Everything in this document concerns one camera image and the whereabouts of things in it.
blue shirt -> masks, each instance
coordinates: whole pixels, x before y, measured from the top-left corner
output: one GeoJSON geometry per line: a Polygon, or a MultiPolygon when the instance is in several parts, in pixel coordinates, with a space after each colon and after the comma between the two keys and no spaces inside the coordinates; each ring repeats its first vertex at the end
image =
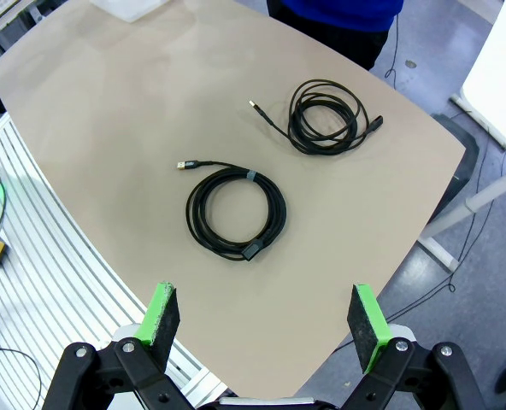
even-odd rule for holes
{"type": "Polygon", "coordinates": [[[384,32],[403,7],[403,0],[283,0],[295,14],[313,21],[359,30],[384,32]]]}

person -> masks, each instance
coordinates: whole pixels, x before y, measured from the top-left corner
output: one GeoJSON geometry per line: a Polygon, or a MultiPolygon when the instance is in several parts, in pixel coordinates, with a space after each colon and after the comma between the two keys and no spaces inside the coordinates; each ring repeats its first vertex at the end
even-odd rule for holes
{"type": "Polygon", "coordinates": [[[403,0],[267,0],[267,6],[274,19],[370,70],[403,0]]]}

white plastic object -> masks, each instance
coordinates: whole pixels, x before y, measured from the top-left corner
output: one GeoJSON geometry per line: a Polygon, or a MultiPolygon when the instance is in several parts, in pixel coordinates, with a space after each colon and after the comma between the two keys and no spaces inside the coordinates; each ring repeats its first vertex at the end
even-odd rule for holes
{"type": "Polygon", "coordinates": [[[90,0],[100,9],[128,23],[133,23],[168,0],[90,0]]]}

coiled black cable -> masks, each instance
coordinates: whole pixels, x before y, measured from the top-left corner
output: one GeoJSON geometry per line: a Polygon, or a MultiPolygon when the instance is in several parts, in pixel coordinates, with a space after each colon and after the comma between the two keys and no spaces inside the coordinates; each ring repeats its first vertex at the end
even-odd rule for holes
{"type": "Polygon", "coordinates": [[[193,169],[209,165],[225,167],[212,173],[192,190],[186,201],[186,224],[196,242],[211,252],[230,261],[250,261],[262,249],[269,246],[283,230],[287,211],[285,199],[270,179],[246,168],[218,161],[185,161],[177,164],[178,169],[193,169]],[[226,240],[211,229],[207,221],[206,204],[215,188],[237,179],[249,179],[264,191],[268,201],[267,222],[261,231],[248,242],[226,240]]]}
{"type": "Polygon", "coordinates": [[[293,147],[308,155],[337,155],[357,148],[367,135],[376,131],[383,122],[381,116],[369,121],[367,110],[360,99],[343,85],[329,79],[311,79],[298,86],[289,104],[287,132],[276,126],[258,105],[252,101],[250,104],[271,127],[286,137],[293,147]],[[354,111],[342,98],[321,92],[322,87],[336,88],[349,95],[356,102],[357,110],[354,111]],[[305,116],[306,111],[312,107],[332,110],[344,122],[343,127],[329,134],[316,131],[305,116]],[[358,135],[357,121],[360,116],[364,117],[366,125],[365,131],[358,135]]]}

cable on floor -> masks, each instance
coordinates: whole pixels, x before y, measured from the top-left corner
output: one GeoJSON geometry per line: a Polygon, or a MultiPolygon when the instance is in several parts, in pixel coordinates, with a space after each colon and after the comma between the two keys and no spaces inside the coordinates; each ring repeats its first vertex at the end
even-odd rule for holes
{"type": "Polygon", "coordinates": [[[42,378],[40,377],[40,369],[38,368],[37,361],[29,354],[22,352],[20,350],[16,350],[14,348],[0,348],[0,352],[10,352],[10,353],[22,354],[23,356],[27,357],[34,364],[34,367],[37,370],[37,376],[38,376],[38,395],[37,395],[37,400],[34,403],[34,406],[32,406],[32,410],[35,410],[38,406],[38,403],[40,402],[40,397],[42,396],[42,378]]]}
{"type": "Polygon", "coordinates": [[[3,189],[3,207],[0,211],[0,228],[1,228],[4,215],[6,214],[6,188],[4,187],[3,181],[1,179],[0,179],[0,186],[3,189]]]}
{"type": "MultiPolygon", "coordinates": [[[[485,150],[485,154],[483,155],[483,160],[481,162],[480,175],[481,175],[481,171],[483,170],[483,165],[485,163],[487,149],[485,150]]],[[[506,152],[502,155],[502,162],[500,164],[500,176],[503,176],[503,164],[504,164],[505,158],[506,158],[506,152]]],[[[478,184],[477,184],[478,185],[478,188],[477,188],[478,191],[479,191],[479,179],[480,179],[480,175],[478,177],[478,184]]],[[[486,217],[483,220],[483,224],[481,225],[481,228],[480,228],[479,232],[477,233],[477,236],[472,241],[472,244],[469,246],[468,251],[465,253],[465,255],[463,256],[463,258],[461,260],[459,259],[459,263],[458,263],[458,266],[456,267],[455,271],[453,273],[451,273],[447,278],[443,279],[441,282],[439,282],[438,284],[436,284],[435,286],[433,286],[424,295],[422,295],[421,297],[419,297],[415,301],[411,302],[409,305],[407,305],[407,306],[401,308],[400,310],[398,310],[397,312],[395,312],[395,313],[387,316],[385,318],[387,322],[392,322],[394,320],[397,320],[397,319],[401,318],[406,313],[410,312],[411,310],[419,307],[421,304],[423,304],[423,303],[429,301],[430,299],[432,299],[439,292],[441,292],[441,290],[448,289],[449,292],[451,292],[451,293],[454,293],[456,291],[456,287],[455,287],[455,285],[453,285],[452,279],[455,277],[456,273],[458,272],[458,270],[460,269],[460,267],[463,265],[464,261],[468,258],[469,253],[472,251],[472,249],[474,248],[475,244],[477,243],[477,241],[481,237],[481,234],[483,233],[483,230],[485,229],[486,222],[488,221],[489,216],[491,215],[491,211],[492,211],[492,206],[493,205],[494,205],[494,201],[491,202],[491,205],[489,206],[489,209],[488,209],[488,211],[486,213],[486,217]]],[[[353,342],[354,342],[354,340],[352,339],[351,341],[349,341],[349,342],[347,342],[347,343],[345,343],[345,344],[343,344],[341,346],[338,346],[336,349],[333,350],[333,352],[331,354],[335,354],[339,350],[345,348],[346,346],[350,346],[353,342]]]]}
{"type": "Polygon", "coordinates": [[[393,73],[393,89],[396,90],[396,80],[397,80],[397,71],[396,71],[396,59],[397,59],[397,47],[399,45],[399,15],[396,15],[396,47],[393,51],[393,60],[391,62],[390,68],[385,72],[384,78],[388,79],[393,73]]]}
{"type": "Polygon", "coordinates": [[[218,161],[185,161],[178,169],[193,169],[219,165],[225,167],[212,173],[192,190],[186,201],[186,224],[196,242],[211,252],[230,261],[250,261],[261,250],[268,247],[283,230],[287,211],[285,199],[278,187],[269,178],[250,169],[218,161]],[[209,195],[220,185],[239,179],[248,179],[258,184],[268,201],[267,222],[250,241],[233,242],[221,237],[211,229],[207,221],[209,195]]]}
{"type": "Polygon", "coordinates": [[[257,104],[250,101],[250,105],[273,129],[287,138],[293,147],[307,155],[338,155],[355,149],[383,122],[382,116],[370,121],[360,99],[348,88],[329,79],[311,79],[298,86],[289,104],[287,132],[276,126],[257,104]],[[342,98],[321,89],[334,89],[351,97],[357,105],[356,111],[342,98]],[[328,134],[315,130],[306,119],[306,111],[313,107],[331,110],[344,125],[328,134]],[[357,122],[360,117],[366,125],[365,131],[358,134],[357,122]]]}

